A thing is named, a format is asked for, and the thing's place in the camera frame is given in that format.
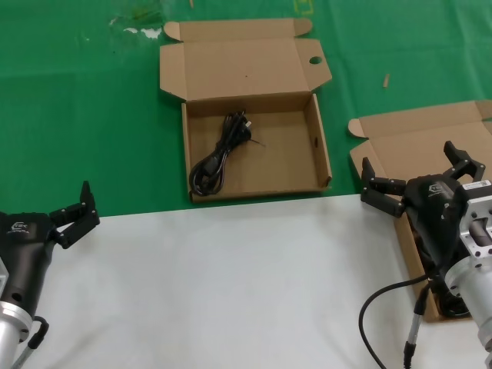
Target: green table surface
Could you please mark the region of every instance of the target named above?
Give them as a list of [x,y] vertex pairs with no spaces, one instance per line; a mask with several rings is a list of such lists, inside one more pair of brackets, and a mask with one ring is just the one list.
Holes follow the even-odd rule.
[[85,179],[101,215],[219,204],[188,200],[180,101],[158,87],[171,40],[124,29],[280,17],[313,21],[333,74],[323,195],[358,190],[351,118],[492,96],[490,0],[0,0],[0,210],[74,203]]

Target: box flap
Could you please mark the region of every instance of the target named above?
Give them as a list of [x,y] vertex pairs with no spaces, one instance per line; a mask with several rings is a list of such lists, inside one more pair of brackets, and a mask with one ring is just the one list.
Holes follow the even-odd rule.
[[[176,44],[161,48],[160,69],[161,90],[186,100],[185,46]],[[162,73],[162,71],[172,71],[172,73]]]
[[252,19],[215,22],[167,22],[164,32],[184,42],[234,41],[261,38],[292,38],[309,33],[308,18]]
[[492,116],[492,101],[466,101],[352,119],[348,123],[348,129],[356,137],[377,138],[461,125],[481,121],[490,116]]
[[485,164],[484,177],[492,179],[492,122],[483,121],[491,115],[492,101],[467,101],[353,119],[351,133],[369,141],[354,148],[351,158],[359,174],[367,156],[378,176],[409,180],[446,171],[443,148],[452,141]]
[[[237,23],[243,29],[236,36],[244,37],[231,40],[230,35],[220,36]],[[260,32],[252,38],[254,32],[246,32],[247,28],[257,31],[251,23],[265,30],[271,28],[271,32]],[[183,38],[183,24],[175,25],[166,24],[167,32]],[[293,37],[311,29],[311,22],[306,23],[304,19],[192,22],[192,25],[199,25],[194,32],[201,28],[199,33],[207,35],[206,41],[161,47],[161,89],[180,98],[196,101],[312,91],[331,79],[320,42]],[[220,39],[211,41],[212,35]],[[196,40],[198,36],[184,38]]]

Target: black cable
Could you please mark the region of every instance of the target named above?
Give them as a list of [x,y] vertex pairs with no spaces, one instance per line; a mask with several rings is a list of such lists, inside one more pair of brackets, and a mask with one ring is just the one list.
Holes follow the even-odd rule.
[[39,329],[28,342],[28,347],[31,350],[35,350],[39,347],[41,342],[45,339],[45,335],[48,333],[49,324],[43,317],[34,317],[34,321],[41,323]]
[[367,350],[369,351],[369,354],[371,354],[372,358],[376,361],[377,365],[379,365],[379,367],[381,369],[387,369],[387,368],[384,366],[383,362],[379,359],[379,357],[376,355],[376,353],[372,349],[372,346],[371,346],[371,344],[369,344],[369,341],[367,340],[366,334],[364,332],[364,314],[367,310],[367,307],[369,307],[369,305],[371,304],[372,301],[374,301],[377,297],[381,296],[385,292],[396,290],[397,288],[408,287],[408,286],[411,286],[412,284],[417,284],[417,283],[423,282],[429,278],[432,278],[434,275],[438,274],[444,266],[449,264],[451,258],[454,255],[457,244],[458,244],[457,241],[454,242],[454,246],[449,250],[448,255],[442,260],[441,263],[436,265],[436,268],[433,269],[432,271],[428,271],[427,273],[425,273],[424,275],[421,275],[420,277],[410,279],[410,280],[404,281],[404,282],[390,284],[389,286],[381,288],[379,291],[374,292],[366,300],[366,302],[364,302],[364,304],[362,305],[361,312],[359,313],[359,331],[361,333],[362,341],[366,345]]
[[434,275],[436,271],[426,273],[426,274],[424,274],[418,278],[410,279],[408,281],[399,282],[399,283],[395,283],[395,284],[390,284],[389,286],[381,288],[379,291],[374,292],[366,300],[366,302],[364,302],[364,305],[362,305],[361,312],[359,313],[359,331],[361,333],[362,341],[364,341],[364,344],[366,345],[367,350],[369,351],[369,354],[371,354],[371,356],[373,357],[373,359],[376,361],[377,365],[379,365],[379,367],[381,369],[387,369],[387,368],[384,366],[382,361],[379,359],[379,357],[376,355],[376,353],[372,349],[372,346],[371,346],[371,344],[369,344],[369,341],[367,340],[366,334],[364,332],[364,314],[367,310],[367,307],[369,306],[369,304],[371,304],[372,301],[374,301],[377,297],[381,296],[383,293],[388,292],[388,291],[392,291],[392,290],[396,290],[397,288],[407,287],[407,286],[411,286],[412,284],[426,281],[429,277],[432,277],[432,275]]
[[225,162],[231,151],[251,140],[250,124],[243,111],[230,113],[225,117],[221,139],[217,142],[214,152],[191,169],[189,184],[194,194],[208,196],[217,194],[222,189]]

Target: cardboard box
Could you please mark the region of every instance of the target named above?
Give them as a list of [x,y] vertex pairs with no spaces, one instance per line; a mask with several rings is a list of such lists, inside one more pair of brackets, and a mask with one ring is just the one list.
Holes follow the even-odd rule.
[[308,19],[168,22],[161,89],[183,98],[186,172],[215,149],[225,115],[245,111],[252,138],[227,160],[217,195],[192,201],[323,191],[331,170],[313,89],[331,80]]
[[[443,173],[451,167],[443,152],[452,141],[486,165],[484,179],[492,180],[492,101],[468,101],[352,119],[352,135],[368,138],[351,151],[359,175],[362,159],[368,157],[378,177],[404,179]],[[471,182],[466,176],[462,183]],[[394,221],[410,278],[424,274],[407,215]],[[414,286],[418,296],[427,282]],[[443,321],[434,299],[429,296],[425,321]]]

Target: white table surface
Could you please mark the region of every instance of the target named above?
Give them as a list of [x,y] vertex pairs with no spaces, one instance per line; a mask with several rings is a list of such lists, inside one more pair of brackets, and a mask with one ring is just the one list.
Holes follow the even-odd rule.
[[[376,368],[365,299],[407,279],[392,219],[357,195],[102,218],[55,249],[25,369]],[[402,367],[411,290],[378,298],[367,336]],[[484,367],[472,321],[425,324],[413,367]]]

